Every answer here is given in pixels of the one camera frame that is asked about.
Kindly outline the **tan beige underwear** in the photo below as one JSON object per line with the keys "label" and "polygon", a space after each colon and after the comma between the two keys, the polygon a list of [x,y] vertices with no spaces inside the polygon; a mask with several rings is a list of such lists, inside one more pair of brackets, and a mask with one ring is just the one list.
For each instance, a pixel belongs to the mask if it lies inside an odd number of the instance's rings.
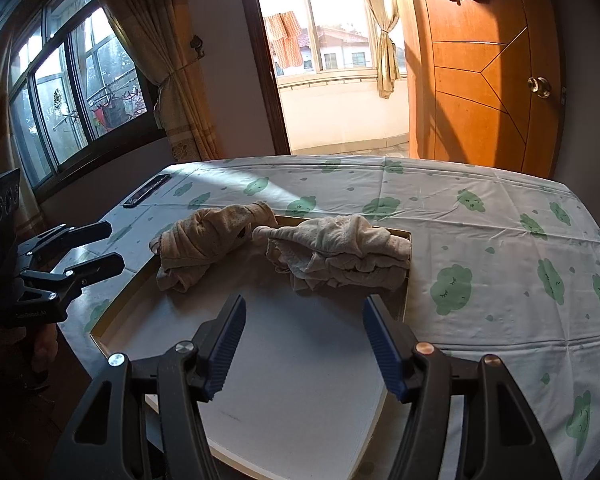
{"label": "tan beige underwear", "polygon": [[187,292],[212,264],[250,242],[258,226],[278,227],[266,203],[201,208],[178,220],[149,243],[149,249],[160,260],[158,289]]}

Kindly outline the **black remote control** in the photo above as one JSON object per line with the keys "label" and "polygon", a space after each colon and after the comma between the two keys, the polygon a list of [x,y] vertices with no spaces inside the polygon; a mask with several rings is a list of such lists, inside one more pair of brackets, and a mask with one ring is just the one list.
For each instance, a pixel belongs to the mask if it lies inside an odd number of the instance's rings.
{"label": "black remote control", "polygon": [[171,180],[170,174],[157,174],[151,178],[140,188],[138,188],[133,194],[131,194],[122,204],[123,208],[135,208],[139,204],[143,203],[146,198],[151,196],[153,192],[156,192],[158,188],[161,188],[166,182]]}

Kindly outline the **shallow grey cardboard tray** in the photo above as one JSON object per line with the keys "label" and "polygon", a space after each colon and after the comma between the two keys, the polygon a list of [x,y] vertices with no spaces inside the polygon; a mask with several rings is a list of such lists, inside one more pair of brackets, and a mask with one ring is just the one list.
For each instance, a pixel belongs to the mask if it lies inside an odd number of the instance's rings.
{"label": "shallow grey cardboard tray", "polygon": [[349,479],[387,397],[362,320],[367,290],[297,292],[261,245],[215,263],[187,292],[158,289],[150,259],[91,328],[103,354],[156,356],[245,299],[223,389],[199,411],[215,458],[255,479]]}

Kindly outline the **dark framed window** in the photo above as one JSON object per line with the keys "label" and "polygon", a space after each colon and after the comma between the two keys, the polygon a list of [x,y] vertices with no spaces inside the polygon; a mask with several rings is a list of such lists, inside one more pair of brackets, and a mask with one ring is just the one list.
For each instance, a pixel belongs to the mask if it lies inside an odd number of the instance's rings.
{"label": "dark framed window", "polygon": [[132,61],[98,0],[0,0],[12,34],[7,103],[34,196],[164,138],[158,89]]}

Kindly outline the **beige window curtain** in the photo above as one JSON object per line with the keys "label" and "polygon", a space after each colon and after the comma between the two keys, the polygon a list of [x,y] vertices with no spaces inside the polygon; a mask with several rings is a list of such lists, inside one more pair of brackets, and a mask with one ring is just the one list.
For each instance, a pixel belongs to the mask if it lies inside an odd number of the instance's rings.
{"label": "beige window curtain", "polygon": [[188,0],[98,0],[142,74],[158,88],[154,116],[178,162],[221,157]]}

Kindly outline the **orange wooden door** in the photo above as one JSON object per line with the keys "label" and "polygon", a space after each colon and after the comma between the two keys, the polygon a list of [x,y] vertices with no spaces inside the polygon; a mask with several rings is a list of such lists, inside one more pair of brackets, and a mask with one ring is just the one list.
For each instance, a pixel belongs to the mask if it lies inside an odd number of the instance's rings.
{"label": "orange wooden door", "polygon": [[[403,0],[414,158],[549,178],[565,87],[553,0]],[[529,77],[545,77],[547,100]]]}

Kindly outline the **brass door knob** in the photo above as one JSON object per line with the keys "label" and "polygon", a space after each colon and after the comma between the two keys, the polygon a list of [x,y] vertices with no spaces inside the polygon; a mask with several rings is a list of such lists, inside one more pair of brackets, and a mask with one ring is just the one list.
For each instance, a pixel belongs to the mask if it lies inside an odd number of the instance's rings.
{"label": "brass door knob", "polygon": [[539,99],[547,100],[552,93],[552,86],[545,77],[531,76],[528,78],[527,84],[531,93]]}

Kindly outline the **beige balcony curtain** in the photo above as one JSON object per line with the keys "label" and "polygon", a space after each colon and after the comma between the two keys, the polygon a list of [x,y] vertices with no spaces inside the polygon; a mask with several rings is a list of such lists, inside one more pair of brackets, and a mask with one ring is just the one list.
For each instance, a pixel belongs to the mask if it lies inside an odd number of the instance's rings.
{"label": "beige balcony curtain", "polygon": [[400,20],[396,0],[364,0],[377,27],[376,72],[377,90],[381,99],[389,99],[394,91],[394,83],[400,78],[396,45],[390,37]]}

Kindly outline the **curtain tieback wall hook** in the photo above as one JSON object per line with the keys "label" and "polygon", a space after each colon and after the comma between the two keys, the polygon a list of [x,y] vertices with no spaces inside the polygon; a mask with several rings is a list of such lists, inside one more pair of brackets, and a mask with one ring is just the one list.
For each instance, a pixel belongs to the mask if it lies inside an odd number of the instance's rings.
{"label": "curtain tieback wall hook", "polygon": [[196,59],[201,60],[204,57],[204,40],[195,35],[189,44],[196,53]]}

